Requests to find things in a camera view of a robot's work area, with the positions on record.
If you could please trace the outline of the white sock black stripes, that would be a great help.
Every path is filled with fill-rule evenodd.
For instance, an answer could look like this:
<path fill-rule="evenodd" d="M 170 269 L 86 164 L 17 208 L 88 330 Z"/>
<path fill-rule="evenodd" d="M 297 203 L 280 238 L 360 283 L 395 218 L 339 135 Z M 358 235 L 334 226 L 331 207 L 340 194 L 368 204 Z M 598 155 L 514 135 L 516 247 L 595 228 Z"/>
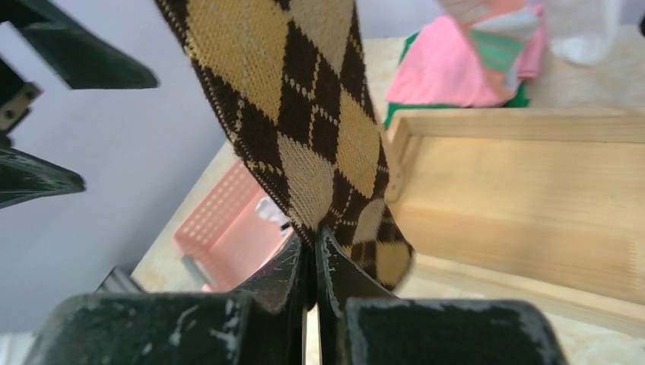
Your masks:
<path fill-rule="evenodd" d="M 285 236 L 291 228 L 291 222 L 289 218 L 268 196 L 261 198 L 257 202 L 255 212 L 258 217 L 263 219 L 264 221 L 277 224 L 282 236 Z"/>

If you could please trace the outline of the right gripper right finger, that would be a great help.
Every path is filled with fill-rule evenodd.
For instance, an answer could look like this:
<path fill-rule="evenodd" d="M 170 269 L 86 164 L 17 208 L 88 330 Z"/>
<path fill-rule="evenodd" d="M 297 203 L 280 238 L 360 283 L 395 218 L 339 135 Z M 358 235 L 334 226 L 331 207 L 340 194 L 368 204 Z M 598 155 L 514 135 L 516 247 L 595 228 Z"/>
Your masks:
<path fill-rule="evenodd" d="M 402 299 L 342 251 L 315 245 L 324 364 L 565 364 L 550 322 L 521 300 Z"/>

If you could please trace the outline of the brown argyle sock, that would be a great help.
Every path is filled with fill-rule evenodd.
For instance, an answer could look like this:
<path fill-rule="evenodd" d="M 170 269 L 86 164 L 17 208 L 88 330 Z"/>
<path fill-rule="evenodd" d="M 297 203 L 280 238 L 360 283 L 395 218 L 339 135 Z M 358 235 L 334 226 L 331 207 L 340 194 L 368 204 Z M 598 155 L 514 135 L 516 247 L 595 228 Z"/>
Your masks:
<path fill-rule="evenodd" d="M 228 141 L 307 246 L 328 227 L 387 290 L 414 249 L 385 200 L 390 169 L 353 1 L 159 1 Z"/>

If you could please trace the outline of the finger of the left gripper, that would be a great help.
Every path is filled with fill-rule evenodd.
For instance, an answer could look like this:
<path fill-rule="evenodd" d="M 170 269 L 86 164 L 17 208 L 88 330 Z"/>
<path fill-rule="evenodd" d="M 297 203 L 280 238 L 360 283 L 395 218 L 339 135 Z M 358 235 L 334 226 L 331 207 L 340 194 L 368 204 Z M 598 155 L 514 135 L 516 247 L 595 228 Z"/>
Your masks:
<path fill-rule="evenodd" d="M 83 192 L 82 176 L 14 148 L 1 148 L 1 207 Z"/>
<path fill-rule="evenodd" d="M 159 85 L 148 67 L 91 33 L 50 1 L 2 1 L 1 22 L 6 21 L 73 90 Z"/>

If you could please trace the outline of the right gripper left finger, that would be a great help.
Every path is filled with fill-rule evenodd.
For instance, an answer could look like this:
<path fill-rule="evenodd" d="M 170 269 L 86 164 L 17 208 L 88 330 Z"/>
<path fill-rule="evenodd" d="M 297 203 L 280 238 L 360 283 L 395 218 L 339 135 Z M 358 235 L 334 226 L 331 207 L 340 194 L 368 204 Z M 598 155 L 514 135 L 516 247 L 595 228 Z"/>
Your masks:
<path fill-rule="evenodd" d="M 302 364 L 305 255 L 292 234 L 227 293 L 83 294 L 49 315 L 28 364 Z"/>

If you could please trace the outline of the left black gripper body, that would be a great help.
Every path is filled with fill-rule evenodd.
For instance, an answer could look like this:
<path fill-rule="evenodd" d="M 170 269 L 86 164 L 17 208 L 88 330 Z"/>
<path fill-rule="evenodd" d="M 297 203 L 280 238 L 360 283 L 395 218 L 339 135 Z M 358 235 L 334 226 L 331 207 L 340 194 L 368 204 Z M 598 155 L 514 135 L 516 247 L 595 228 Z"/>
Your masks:
<path fill-rule="evenodd" d="M 1 59 L 1 146 L 12 146 L 9 133 L 30 113 L 30 105 L 42 94 Z"/>

